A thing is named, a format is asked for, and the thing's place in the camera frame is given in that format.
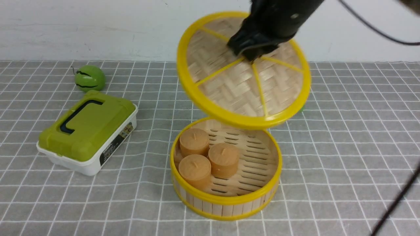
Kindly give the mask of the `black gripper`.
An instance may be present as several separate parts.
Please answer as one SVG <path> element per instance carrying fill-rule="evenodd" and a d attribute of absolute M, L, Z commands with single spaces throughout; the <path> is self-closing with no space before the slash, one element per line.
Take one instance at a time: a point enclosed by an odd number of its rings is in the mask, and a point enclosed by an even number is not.
<path fill-rule="evenodd" d="M 291 40 L 319 8 L 321 0 L 253 0 L 240 29 L 228 41 L 228 48 L 253 62 Z"/>

